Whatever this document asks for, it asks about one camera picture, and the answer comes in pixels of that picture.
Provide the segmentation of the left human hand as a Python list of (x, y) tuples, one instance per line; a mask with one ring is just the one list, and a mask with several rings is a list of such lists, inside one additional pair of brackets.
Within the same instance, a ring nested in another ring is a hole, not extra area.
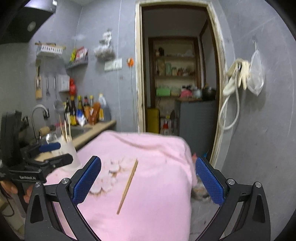
[[(12, 194), (18, 193), (17, 187), (10, 181), (1, 181), (1, 187), (3, 189), (3, 193), (6, 194), (7, 196), (11, 196)], [(27, 188), (25, 195), (23, 196), (23, 199), (26, 203), (30, 202), (30, 197), (31, 197), (31, 193), (32, 193), (33, 188), (34, 188), (34, 186), (30, 185)]]

